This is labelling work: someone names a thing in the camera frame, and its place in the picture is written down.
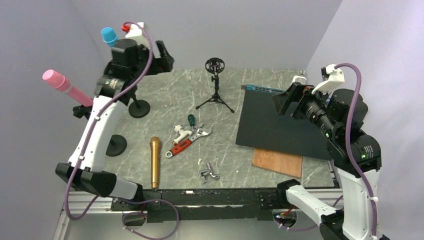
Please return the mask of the blue mic round-base stand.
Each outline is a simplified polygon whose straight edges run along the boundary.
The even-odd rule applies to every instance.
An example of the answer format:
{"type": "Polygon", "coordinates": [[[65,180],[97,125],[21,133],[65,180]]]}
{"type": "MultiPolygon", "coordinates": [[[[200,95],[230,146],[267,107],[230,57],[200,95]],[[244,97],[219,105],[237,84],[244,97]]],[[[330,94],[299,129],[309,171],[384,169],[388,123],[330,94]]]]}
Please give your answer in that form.
{"type": "Polygon", "coordinates": [[[149,114],[151,110],[150,104],[142,99],[137,99],[136,94],[131,96],[133,102],[128,107],[128,113],[131,117],[139,119],[149,114]]]}

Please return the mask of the black tripod mic stand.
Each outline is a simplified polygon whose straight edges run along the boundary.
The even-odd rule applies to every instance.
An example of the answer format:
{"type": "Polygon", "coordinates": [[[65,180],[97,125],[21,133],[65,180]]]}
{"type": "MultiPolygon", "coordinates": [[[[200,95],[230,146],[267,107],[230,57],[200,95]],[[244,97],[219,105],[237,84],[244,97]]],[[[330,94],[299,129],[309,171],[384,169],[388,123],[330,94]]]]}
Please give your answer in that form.
{"type": "Polygon", "coordinates": [[[235,111],[231,107],[229,107],[228,104],[219,95],[219,89],[220,89],[219,74],[222,73],[224,69],[225,69],[225,62],[221,58],[212,57],[205,62],[205,70],[208,73],[212,74],[211,82],[214,83],[214,93],[211,98],[204,101],[202,104],[197,105],[195,107],[196,110],[198,110],[200,107],[202,107],[206,103],[219,103],[219,104],[225,105],[230,110],[231,113],[235,113],[235,111]]]}

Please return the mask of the blue microphone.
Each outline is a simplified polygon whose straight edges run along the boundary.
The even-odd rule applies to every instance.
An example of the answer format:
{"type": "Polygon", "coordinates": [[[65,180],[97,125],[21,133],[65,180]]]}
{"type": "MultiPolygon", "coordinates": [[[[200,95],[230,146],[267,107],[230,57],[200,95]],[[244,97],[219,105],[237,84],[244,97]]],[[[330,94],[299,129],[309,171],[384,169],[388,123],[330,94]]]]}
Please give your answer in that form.
{"type": "Polygon", "coordinates": [[[102,40],[105,44],[107,44],[110,48],[112,48],[116,41],[118,40],[118,35],[111,27],[105,27],[101,30],[102,40]]]}

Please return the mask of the gold microphone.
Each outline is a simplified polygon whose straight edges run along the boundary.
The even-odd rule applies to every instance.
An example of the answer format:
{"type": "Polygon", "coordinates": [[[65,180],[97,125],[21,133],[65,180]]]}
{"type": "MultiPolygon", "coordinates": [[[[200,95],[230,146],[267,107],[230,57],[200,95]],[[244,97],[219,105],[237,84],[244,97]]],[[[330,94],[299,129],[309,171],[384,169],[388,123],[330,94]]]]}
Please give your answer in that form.
{"type": "Polygon", "coordinates": [[[151,151],[151,188],[157,189],[160,181],[160,151],[161,151],[161,140],[157,136],[153,136],[150,139],[150,151],[151,151]]]}

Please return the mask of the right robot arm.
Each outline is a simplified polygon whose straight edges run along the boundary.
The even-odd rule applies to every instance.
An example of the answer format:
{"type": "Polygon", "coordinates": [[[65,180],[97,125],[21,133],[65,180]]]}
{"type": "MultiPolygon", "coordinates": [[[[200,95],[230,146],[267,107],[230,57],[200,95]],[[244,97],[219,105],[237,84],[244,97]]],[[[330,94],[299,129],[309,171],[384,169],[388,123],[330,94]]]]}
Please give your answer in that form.
{"type": "Polygon", "coordinates": [[[277,185],[276,203],[299,208],[325,240],[385,239],[377,216],[381,147],[362,130],[368,106],[359,92],[341,88],[328,96],[312,85],[294,82],[272,100],[279,115],[297,103],[291,117],[308,120],[326,138],[326,150],[342,184],[343,209],[323,203],[294,179],[277,185]]]}

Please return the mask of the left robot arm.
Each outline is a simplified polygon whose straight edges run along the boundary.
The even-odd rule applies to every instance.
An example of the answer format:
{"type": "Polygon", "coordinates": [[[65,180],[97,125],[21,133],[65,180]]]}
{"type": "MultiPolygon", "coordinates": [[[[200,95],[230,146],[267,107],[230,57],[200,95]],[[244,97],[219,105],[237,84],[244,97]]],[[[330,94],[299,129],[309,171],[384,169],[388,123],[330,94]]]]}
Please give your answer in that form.
{"type": "Polygon", "coordinates": [[[131,210],[144,203],[142,185],[104,171],[105,156],[114,130],[140,77],[168,73],[174,58],[162,40],[157,40],[160,57],[133,39],[119,39],[111,48],[112,59],[97,81],[91,113],[80,142],[66,163],[58,163],[55,173],[77,191],[101,197],[124,199],[131,210]]]}

